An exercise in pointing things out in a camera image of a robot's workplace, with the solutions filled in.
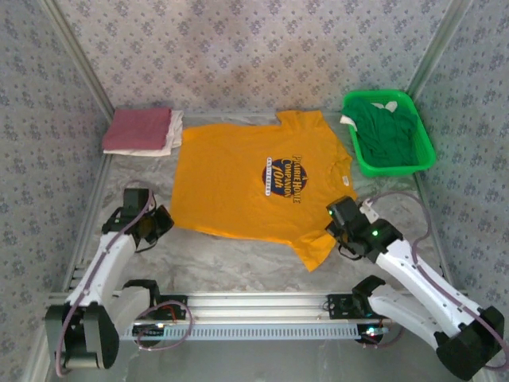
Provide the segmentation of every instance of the marble surface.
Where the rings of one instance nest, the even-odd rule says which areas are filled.
[[[408,177],[367,178],[359,171],[352,141],[338,114],[325,115],[330,127],[344,143],[352,162],[352,179],[360,199],[389,190],[417,193],[414,179]],[[184,126],[231,122],[239,125],[278,123],[274,115],[188,116]],[[133,179],[146,182],[158,204],[169,206],[173,175],[179,150],[169,157],[137,158],[115,155],[108,174],[99,219],[84,262],[94,256],[100,228],[122,205],[124,185]],[[421,207],[409,198],[391,195],[376,203],[381,217],[388,219],[412,241],[425,232]],[[420,256],[439,271],[433,239],[421,242]],[[173,228],[160,238],[154,249],[134,255],[126,265],[120,284],[129,279],[155,279],[161,291],[348,291],[369,275],[378,275],[395,287],[398,283],[369,260],[352,262],[333,250],[324,263],[309,273],[293,250],[285,245],[254,240],[233,240]]]

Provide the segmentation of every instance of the wall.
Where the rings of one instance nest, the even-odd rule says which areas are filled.
[[[106,124],[35,0],[0,2],[0,380],[61,288]]]
[[[418,100],[438,156],[424,183],[449,266],[474,299],[506,318],[508,41],[509,4],[475,0]]]
[[[449,0],[57,0],[114,106],[338,109],[405,88]]]

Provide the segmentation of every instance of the patterned wallpaper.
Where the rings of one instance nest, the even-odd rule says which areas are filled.
[[[0,2],[0,380],[60,289],[106,123],[36,0]]]
[[[405,88],[449,0],[57,0],[114,106],[338,109]]]
[[[475,0],[418,100],[438,156],[424,182],[453,275],[506,319],[508,42],[509,3]]]

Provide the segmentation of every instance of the green clothing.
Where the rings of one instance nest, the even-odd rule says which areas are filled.
[[[412,137],[418,117],[406,107],[394,112],[379,109],[365,99],[352,99],[342,110],[357,126],[357,138],[364,161],[374,167],[418,164]]]

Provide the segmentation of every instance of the white cloth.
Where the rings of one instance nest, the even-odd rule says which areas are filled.
[[[378,109],[387,109],[391,113],[394,113],[394,110],[398,108],[398,103],[396,101],[390,101],[385,106],[383,106],[381,103],[371,103],[371,105],[377,107]],[[353,130],[357,131],[356,123],[353,122],[353,119],[347,117],[346,115],[341,116],[340,123],[343,123],[345,125],[352,125]]]
[[[172,149],[182,144],[182,110],[172,110],[169,121],[166,144],[160,150],[105,150],[105,154],[133,155],[135,157],[164,157],[172,153]]]

